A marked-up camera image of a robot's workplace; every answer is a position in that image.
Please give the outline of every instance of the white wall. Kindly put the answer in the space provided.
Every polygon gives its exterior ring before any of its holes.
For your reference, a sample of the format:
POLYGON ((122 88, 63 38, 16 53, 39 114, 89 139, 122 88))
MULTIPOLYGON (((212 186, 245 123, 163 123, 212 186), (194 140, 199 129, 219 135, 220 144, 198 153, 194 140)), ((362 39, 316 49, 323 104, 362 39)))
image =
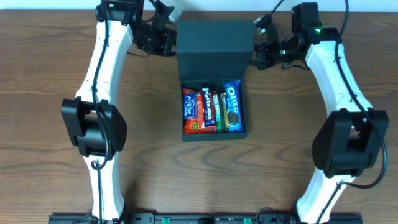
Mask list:
MULTIPOLYGON (((145 0, 144 9, 153 9, 145 0)), ((100 0, 0 0, 0 9, 94 9, 100 0)), ((270 11, 279 0, 162 0, 182 10, 270 11)), ((317 2, 320 11, 344 11, 344 0, 285 0, 279 10, 317 2)), ((349 0, 350 11, 398 12, 398 0, 349 0)))

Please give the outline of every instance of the red package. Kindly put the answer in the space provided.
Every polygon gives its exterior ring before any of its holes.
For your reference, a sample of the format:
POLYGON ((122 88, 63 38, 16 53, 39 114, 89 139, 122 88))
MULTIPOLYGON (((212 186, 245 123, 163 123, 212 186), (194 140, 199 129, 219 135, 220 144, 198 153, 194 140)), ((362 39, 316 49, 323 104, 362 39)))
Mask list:
POLYGON ((205 111, 203 109, 203 98, 200 91, 183 89, 183 94, 194 93, 197 96, 197 118, 186 120, 184 124, 185 134, 215 134, 216 126, 205 127, 205 111))

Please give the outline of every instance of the robotic arm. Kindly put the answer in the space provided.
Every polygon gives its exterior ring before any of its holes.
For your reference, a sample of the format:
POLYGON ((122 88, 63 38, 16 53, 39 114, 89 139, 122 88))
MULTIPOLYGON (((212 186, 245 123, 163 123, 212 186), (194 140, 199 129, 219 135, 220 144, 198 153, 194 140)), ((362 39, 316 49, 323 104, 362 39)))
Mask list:
POLYGON ((278 40, 270 15, 259 18, 255 26, 260 34, 267 33, 268 41, 255 46, 257 60, 252 60, 251 65, 262 70, 283 63, 284 68, 294 60, 303 60, 317 79, 328 119, 313 142, 315 172, 303 197, 296 203, 295 211, 300 222, 327 222, 333 205, 346 187, 336 186, 342 181, 351 183, 365 168, 372 167, 381 146, 376 131, 353 101, 340 75, 336 44, 348 85, 377 124, 382 138, 388 125, 387 114, 373 110, 361 93, 345 59, 339 33, 335 27, 322 26, 316 3, 302 3, 292 8, 294 36, 290 39, 278 40), (359 134, 352 136, 351 130, 359 134))
POLYGON ((124 59, 135 43, 149 54, 173 56, 176 32, 165 28, 181 15, 177 7, 152 0, 156 12, 152 24, 142 21, 143 0, 102 1, 96 8, 97 35, 90 66, 75 99, 64 99, 61 113, 71 142, 87 163, 94 205, 90 220, 119 220, 124 199, 119 185, 119 153, 126 142, 127 124, 117 109, 117 92, 124 59), (100 119, 89 117, 99 103, 100 119), (107 149, 105 139, 110 141, 107 149), (104 164, 94 169, 92 163, 104 164))

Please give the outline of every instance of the oreo cookie image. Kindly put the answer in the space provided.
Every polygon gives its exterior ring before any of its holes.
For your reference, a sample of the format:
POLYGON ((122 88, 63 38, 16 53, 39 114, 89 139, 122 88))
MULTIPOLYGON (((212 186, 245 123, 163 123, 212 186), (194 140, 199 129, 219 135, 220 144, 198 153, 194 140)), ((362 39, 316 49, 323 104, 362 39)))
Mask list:
POLYGON ((239 99, 240 80, 224 83, 228 132, 243 131, 241 101, 239 99))

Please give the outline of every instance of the wood grain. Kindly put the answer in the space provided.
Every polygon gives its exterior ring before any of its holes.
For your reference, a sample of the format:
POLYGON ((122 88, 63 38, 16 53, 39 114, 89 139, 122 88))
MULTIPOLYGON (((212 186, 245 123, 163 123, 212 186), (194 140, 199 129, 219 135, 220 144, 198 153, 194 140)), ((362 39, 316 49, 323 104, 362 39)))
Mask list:
MULTIPOLYGON (((186 12, 182 19, 261 15, 186 12)), ((339 27, 343 14, 323 12, 320 18, 339 27)), ((289 37, 290 13, 277 12, 274 21, 280 36, 289 37)), ((89 174, 69 141, 60 105, 74 97, 85 76, 95 24, 93 11, 0 11, 0 223, 46 223, 54 212, 92 208, 89 174)), ((398 14, 352 13, 344 36, 358 85, 391 120, 384 181, 370 190, 348 188, 333 209, 360 212, 365 223, 398 218, 397 35, 398 14)), ((310 149, 326 119, 313 74, 248 68, 249 136, 242 141, 182 143, 179 87, 176 58, 126 58, 118 98, 128 125, 121 187, 130 211, 289 210, 313 174, 310 149)), ((356 182, 372 181, 380 166, 356 182)))

